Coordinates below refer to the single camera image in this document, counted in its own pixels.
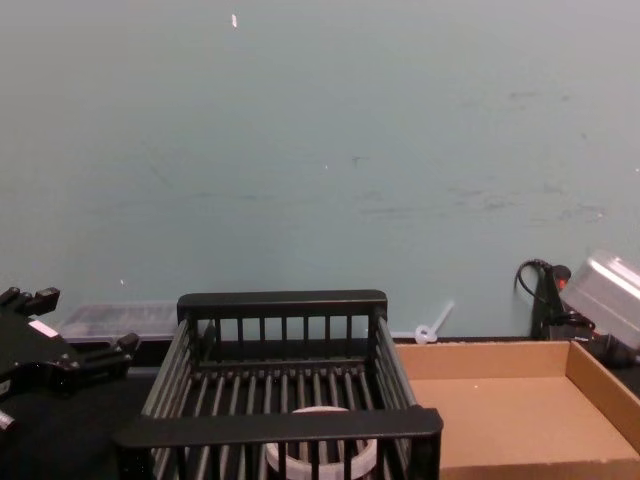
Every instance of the light blue wall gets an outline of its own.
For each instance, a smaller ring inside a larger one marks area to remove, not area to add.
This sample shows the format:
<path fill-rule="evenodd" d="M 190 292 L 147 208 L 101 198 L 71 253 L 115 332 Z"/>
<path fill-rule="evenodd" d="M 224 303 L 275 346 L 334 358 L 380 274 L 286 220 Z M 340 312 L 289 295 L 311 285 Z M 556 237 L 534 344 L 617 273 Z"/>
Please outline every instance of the light blue wall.
<path fill-rule="evenodd" d="M 526 257 L 640 258 L 639 45 L 631 0 L 2 1 L 0 285 L 524 334 Z"/>

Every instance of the power cord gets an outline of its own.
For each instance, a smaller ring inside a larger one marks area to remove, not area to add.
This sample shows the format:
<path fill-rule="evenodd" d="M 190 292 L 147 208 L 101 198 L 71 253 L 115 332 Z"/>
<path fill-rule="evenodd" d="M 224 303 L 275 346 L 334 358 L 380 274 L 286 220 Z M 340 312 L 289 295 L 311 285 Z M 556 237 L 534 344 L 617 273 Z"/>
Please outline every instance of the power cord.
<path fill-rule="evenodd" d="M 513 282 L 514 289 L 517 286 L 516 282 L 519 282 L 525 292 L 527 292 L 529 295 L 531 295 L 533 298 L 535 298 L 539 302 L 545 305 L 549 305 L 549 302 L 547 301 L 546 298 L 542 298 L 536 292 L 531 290 L 531 288 L 529 288 L 529 286 L 524 282 L 524 279 L 522 278 L 522 272 L 526 268 L 535 268 L 536 273 L 538 274 L 539 277 L 541 277 L 542 273 L 544 273 L 545 275 L 553 274 L 553 265 L 551 265 L 548 262 L 545 262 L 544 260 L 540 260 L 539 258 L 533 258 L 531 260 L 527 260 L 526 262 L 523 262 L 522 265 L 518 267 L 518 271 L 516 272 L 516 278 L 514 279 L 514 282 Z"/>

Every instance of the table surface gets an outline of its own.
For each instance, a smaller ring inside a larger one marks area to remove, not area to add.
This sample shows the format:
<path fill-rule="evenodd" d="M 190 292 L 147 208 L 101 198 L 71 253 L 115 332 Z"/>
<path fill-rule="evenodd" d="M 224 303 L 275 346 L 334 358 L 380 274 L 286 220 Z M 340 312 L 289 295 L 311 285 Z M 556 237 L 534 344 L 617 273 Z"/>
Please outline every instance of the table surface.
<path fill-rule="evenodd" d="M 640 367 L 612 372 L 640 397 Z M 3 402 L 20 428 L 0 437 L 0 478 L 116 479 L 110 437 L 139 414 L 152 383 L 152 377 L 136 377 L 69 398 L 29 393 Z"/>

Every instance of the cardboard box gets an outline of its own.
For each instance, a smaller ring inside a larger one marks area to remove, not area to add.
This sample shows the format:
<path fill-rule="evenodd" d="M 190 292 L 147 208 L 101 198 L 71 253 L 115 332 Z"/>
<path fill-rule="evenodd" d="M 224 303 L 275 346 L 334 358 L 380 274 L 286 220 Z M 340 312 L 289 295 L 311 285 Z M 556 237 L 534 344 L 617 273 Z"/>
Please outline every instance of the cardboard box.
<path fill-rule="evenodd" d="M 640 402 L 576 343 L 399 345 L 442 480 L 640 479 Z"/>

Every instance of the black metal basket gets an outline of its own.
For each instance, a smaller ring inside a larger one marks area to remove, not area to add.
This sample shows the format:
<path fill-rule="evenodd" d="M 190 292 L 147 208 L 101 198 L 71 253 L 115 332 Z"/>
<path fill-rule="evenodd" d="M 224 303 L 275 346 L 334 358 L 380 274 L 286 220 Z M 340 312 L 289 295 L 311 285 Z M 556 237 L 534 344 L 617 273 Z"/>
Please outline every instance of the black metal basket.
<path fill-rule="evenodd" d="M 374 290 L 183 296 L 142 416 L 114 437 L 120 479 L 286 479 L 288 454 L 351 480 L 371 439 L 365 478 L 437 479 L 442 420 L 416 404 L 386 312 Z M 349 411 L 291 413 L 311 405 Z"/>

